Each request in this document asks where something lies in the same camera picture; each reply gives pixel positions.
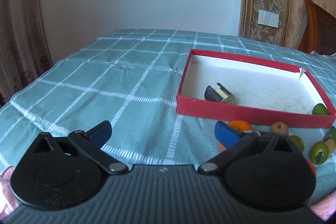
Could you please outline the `orange mandarin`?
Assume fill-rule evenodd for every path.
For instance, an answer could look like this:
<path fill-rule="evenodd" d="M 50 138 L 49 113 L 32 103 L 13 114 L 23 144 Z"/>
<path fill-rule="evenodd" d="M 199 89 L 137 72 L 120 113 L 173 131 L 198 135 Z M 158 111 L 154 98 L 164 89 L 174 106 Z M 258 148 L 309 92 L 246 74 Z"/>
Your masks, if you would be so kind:
<path fill-rule="evenodd" d="M 253 130 L 252 126 L 248 122 L 243 120 L 233 120 L 228 122 L 227 124 L 240 132 Z"/>
<path fill-rule="evenodd" d="M 219 146 L 219 148 L 220 148 L 222 151 L 225 151 L 225 150 L 226 150 L 226 148 L 225 148 L 221 143 L 219 143 L 219 142 L 218 142 L 218 146 Z"/>

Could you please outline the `dark sugarcane piece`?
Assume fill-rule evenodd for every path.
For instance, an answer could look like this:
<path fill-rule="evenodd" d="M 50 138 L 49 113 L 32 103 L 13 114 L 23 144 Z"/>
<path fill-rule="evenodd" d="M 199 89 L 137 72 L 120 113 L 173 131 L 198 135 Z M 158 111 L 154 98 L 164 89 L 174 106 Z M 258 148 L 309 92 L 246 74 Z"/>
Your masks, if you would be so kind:
<path fill-rule="evenodd" d="M 222 84 L 217 83 L 217 86 L 216 89 L 210 85 L 206 87 L 205 100 L 233 105 L 235 103 L 235 96 Z"/>

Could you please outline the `green round tomato fruit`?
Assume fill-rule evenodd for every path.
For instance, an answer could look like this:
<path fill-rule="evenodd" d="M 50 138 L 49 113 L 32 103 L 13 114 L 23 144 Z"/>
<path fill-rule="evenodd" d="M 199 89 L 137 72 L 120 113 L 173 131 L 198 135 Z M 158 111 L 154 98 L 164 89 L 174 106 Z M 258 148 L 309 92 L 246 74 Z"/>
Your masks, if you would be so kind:
<path fill-rule="evenodd" d="M 324 141 L 318 141 L 309 151 L 309 159 L 313 164 L 321 165 L 329 156 L 329 149 Z"/>

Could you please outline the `green lime wedge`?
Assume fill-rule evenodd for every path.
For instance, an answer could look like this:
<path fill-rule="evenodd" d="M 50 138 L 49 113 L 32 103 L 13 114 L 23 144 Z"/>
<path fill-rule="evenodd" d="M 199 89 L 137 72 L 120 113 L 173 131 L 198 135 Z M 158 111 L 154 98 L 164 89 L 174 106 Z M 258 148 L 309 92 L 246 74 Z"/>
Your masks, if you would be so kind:
<path fill-rule="evenodd" d="M 331 126 L 331 128 L 328 129 L 327 133 L 323 138 L 324 141 L 327 141 L 328 139 L 336 141 L 336 128 L 334 126 Z"/>
<path fill-rule="evenodd" d="M 314 106 L 312 110 L 312 114 L 313 115 L 330 115 L 330 112 L 324 104 L 318 103 Z"/>

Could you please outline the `brown longan fruit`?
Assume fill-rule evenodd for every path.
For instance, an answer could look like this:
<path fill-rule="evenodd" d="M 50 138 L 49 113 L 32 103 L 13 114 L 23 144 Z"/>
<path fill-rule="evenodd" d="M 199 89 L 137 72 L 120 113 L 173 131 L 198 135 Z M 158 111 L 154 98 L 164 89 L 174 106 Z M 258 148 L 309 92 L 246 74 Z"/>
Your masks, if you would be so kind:
<path fill-rule="evenodd" d="M 284 122 L 274 122 L 269 128 L 272 134 L 289 134 L 289 128 Z"/>
<path fill-rule="evenodd" d="M 336 142 L 335 142 L 335 140 L 329 138 L 329 139 L 325 140 L 325 143 L 328 147 L 329 155 L 331 155 L 335 151 Z"/>

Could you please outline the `red shallow cardboard box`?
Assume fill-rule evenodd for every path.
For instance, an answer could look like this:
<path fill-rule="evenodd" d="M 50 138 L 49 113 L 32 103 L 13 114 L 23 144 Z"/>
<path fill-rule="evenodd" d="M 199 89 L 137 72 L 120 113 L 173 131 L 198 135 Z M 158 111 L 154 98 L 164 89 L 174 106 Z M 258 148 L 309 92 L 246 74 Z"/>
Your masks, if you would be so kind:
<path fill-rule="evenodd" d="M 205 100 L 209 85 L 222 84 L 235 96 L 233 105 Z M 313 115 L 318 103 L 330 115 Z M 335 107 L 304 67 L 257 57 L 191 50 L 177 91 L 176 112 L 217 121 L 244 120 L 268 126 L 328 128 Z"/>

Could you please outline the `green plaid bed sheet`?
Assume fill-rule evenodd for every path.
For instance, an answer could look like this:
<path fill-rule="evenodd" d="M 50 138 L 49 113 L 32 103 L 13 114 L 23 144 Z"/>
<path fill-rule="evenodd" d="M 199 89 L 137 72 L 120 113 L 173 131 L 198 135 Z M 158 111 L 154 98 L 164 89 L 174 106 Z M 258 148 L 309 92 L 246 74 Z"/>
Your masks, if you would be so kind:
<path fill-rule="evenodd" d="M 58 61 L 1 107 L 1 168 L 15 166 L 41 132 L 66 136 L 110 121 L 103 150 L 127 165 L 192 164 L 219 153 L 215 121 L 176 113 L 189 52 L 218 51 L 306 68 L 335 100 L 335 63 L 237 36 L 116 30 Z"/>

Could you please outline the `pink floral towel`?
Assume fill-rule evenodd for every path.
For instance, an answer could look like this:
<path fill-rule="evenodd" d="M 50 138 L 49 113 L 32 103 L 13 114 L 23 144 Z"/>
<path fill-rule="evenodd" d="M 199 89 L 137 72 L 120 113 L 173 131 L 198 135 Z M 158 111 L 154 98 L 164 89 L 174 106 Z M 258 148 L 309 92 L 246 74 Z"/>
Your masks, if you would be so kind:
<path fill-rule="evenodd" d="M 10 187 L 10 179 L 14 170 L 14 166 L 8 166 L 1 172 L 1 221 L 18 207 Z M 327 221 L 335 213 L 335 191 L 322 201 L 310 206 L 310 210 L 322 220 Z"/>

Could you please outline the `floral curtain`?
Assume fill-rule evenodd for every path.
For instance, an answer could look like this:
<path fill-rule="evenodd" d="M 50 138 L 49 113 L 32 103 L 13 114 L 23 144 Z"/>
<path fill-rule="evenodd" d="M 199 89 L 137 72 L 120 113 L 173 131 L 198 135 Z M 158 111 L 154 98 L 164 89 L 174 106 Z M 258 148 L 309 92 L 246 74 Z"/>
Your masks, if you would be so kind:
<path fill-rule="evenodd" d="M 1 105 L 51 67 L 38 0 L 1 0 Z"/>

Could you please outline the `wooden headboard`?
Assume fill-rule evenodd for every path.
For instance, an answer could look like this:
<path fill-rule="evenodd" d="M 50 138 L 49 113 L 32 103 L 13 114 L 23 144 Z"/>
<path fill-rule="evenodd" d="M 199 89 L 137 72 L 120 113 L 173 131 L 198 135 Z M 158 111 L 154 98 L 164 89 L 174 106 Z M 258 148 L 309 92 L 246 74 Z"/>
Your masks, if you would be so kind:
<path fill-rule="evenodd" d="M 335 17 L 315 4 L 312 0 L 304 0 L 307 25 L 303 33 L 298 50 L 321 55 L 335 53 Z"/>

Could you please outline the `white wall switch panel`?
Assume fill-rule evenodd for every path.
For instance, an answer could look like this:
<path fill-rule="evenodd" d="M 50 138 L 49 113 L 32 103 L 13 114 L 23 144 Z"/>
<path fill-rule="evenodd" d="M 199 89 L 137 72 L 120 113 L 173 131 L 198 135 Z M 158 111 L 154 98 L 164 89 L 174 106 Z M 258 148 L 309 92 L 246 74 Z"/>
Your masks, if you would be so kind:
<path fill-rule="evenodd" d="M 257 24 L 278 28 L 280 16 L 274 12 L 259 10 Z"/>

